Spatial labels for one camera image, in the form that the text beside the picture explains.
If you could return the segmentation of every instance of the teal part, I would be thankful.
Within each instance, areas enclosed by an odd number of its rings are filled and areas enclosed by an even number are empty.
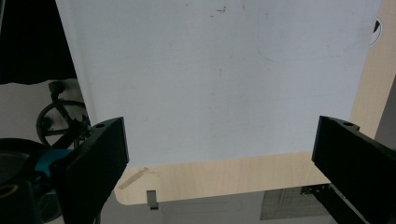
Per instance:
[[[45,152],[38,160],[35,165],[36,171],[41,171],[46,174],[46,176],[50,177],[50,165],[67,156],[71,152],[71,149],[49,149]]]

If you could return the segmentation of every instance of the light wood surface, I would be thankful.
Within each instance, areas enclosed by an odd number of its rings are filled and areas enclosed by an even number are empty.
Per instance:
[[[350,121],[375,137],[396,74],[396,1],[384,0],[378,14],[384,30],[367,54]]]
[[[165,202],[327,182],[310,159],[311,152],[303,152],[127,168],[115,191],[120,203],[135,204],[146,203],[150,189]]]
[[[385,0],[379,16],[384,31],[371,47],[350,120],[374,137],[396,73],[396,1]],[[237,160],[127,168],[115,188],[123,204],[159,202],[327,183],[311,161],[312,151]]]

